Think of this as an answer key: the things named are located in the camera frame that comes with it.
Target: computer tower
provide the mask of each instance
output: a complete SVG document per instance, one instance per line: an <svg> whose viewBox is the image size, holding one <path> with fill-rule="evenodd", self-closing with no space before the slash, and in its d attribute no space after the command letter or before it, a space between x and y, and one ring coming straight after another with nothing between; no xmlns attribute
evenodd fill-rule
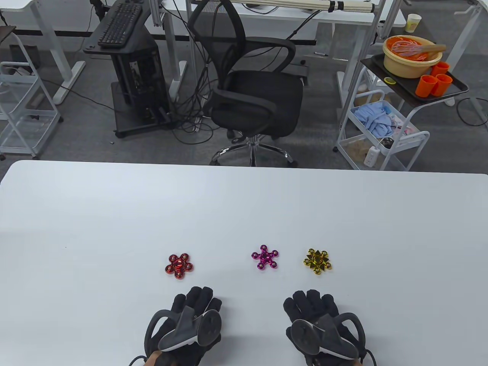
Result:
<svg viewBox="0 0 488 366"><path fill-rule="evenodd" d="M169 120L169 94L164 81L158 45L146 28L141 30L137 49L112 56L120 91L141 119L154 119L165 127Z"/></svg>

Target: power strip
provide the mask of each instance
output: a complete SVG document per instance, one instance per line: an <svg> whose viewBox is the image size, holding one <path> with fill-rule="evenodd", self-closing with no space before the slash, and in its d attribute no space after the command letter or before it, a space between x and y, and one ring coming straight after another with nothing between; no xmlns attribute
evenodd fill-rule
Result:
<svg viewBox="0 0 488 366"><path fill-rule="evenodd" d="M369 166L370 168L374 167L376 161L378 160L378 156L380 156L380 149L375 146L369 148L364 164Z"/></svg>

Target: mesh chair back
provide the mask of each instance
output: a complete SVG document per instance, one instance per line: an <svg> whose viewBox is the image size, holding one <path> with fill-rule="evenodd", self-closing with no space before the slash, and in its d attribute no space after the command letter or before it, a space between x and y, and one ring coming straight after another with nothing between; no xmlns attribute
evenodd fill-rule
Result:
<svg viewBox="0 0 488 366"><path fill-rule="evenodd" d="M208 52L222 87L244 53L245 32L236 9L230 0L203 0L192 13L188 28Z"/></svg>

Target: black office chair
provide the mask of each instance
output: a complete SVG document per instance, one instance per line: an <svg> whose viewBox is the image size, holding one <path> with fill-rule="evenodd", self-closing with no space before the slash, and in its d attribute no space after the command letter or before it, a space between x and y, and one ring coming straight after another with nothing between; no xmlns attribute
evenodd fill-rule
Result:
<svg viewBox="0 0 488 366"><path fill-rule="evenodd" d="M275 151L297 164L284 150L261 143L265 136L274 139L290 135L296 128L303 97L302 81L281 73L293 60L295 45L289 40L246 37L241 19L229 0L203 0L193 12L188 28L202 43L215 65L218 85L205 105L205 115L228 130L243 135L236 144L219 150L210 165L220 165L225 153L248 147L250 166L256 166L256 150ZM246 53L268 47L285 47L286 59L273 71L232 71Z"/></svg>

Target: pink fidget spinner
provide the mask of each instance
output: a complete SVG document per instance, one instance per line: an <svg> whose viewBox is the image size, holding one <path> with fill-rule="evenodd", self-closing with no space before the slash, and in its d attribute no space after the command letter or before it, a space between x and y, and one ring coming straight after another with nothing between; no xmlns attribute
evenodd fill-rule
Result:
<svg viewBox="0 0 488 366"><path fill-rule="evenodd" d="M256 252L251 254L252 259L259 259L258 268L264 269L266 263L268 263L271 268L276 268L278 265L273 258L278 256L278 251L273 250L272 252L268 253L268 247L266 245L262 245L260 249L261 254Z"/></svg>
<svg viewBox="0 0 488 366"><path fill-rule="evenodd" d="M175 273L175 277L178 280L183 278L183 274L187 271L191 271L193 269L193 264L187 262L190 259L190 256L186 253L183 253L180 257L176 254L173 254L169 257L169 261L171 264L166 266L166 273Z"/></svg>

